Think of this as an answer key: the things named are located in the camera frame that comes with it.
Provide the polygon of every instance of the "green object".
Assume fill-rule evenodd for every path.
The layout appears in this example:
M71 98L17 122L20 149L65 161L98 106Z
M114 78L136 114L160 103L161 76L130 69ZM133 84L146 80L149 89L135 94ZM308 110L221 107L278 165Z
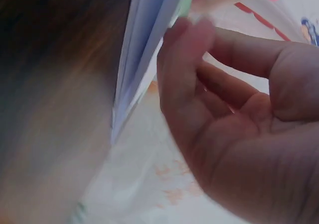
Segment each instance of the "green object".
M188 16L192 0L180 0L177 6L176 15L177 16Z

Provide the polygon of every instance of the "book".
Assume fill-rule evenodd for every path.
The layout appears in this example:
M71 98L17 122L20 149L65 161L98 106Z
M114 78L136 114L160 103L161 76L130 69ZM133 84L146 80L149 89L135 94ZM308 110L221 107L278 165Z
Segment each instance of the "book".
M113 144L138 102L138 91L147 89L142 80L165 31L178 16L187 15L190 5L191 0L131 0L113 107Z

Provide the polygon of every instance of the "hand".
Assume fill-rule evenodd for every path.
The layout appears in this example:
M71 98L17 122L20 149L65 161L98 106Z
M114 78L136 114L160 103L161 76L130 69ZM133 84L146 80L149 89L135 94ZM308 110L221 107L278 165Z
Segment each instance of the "hand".
M270 95L203 61L269 80ZM208 196L253 223L319 223L319 49L179 19L158 57L171 133Z

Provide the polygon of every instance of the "red stripe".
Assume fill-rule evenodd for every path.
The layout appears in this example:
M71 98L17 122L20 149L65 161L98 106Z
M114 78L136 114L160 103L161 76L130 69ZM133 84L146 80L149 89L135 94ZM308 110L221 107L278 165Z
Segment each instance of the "red stripe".
M281 32L279 29L277 29L274 25L272 25L270 22L268 22L266 19L264 19L262 16L260 16L258 13L251 10L249 7L245 6L241 2L238 2L235 4L236 7L238 7L240 10L246 12L246 13L252 13L255 18L260 21L263 25L266 27L275 30L275 32L284 40L284 41L290 41L290 39L284 35L283 32Z

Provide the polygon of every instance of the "white paper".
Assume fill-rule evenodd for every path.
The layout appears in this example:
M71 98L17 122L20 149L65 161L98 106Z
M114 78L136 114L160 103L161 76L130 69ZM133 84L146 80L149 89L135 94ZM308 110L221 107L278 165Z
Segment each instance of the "white paper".
M113 112L112 143L133 108L150 60L180 0L132 0Z

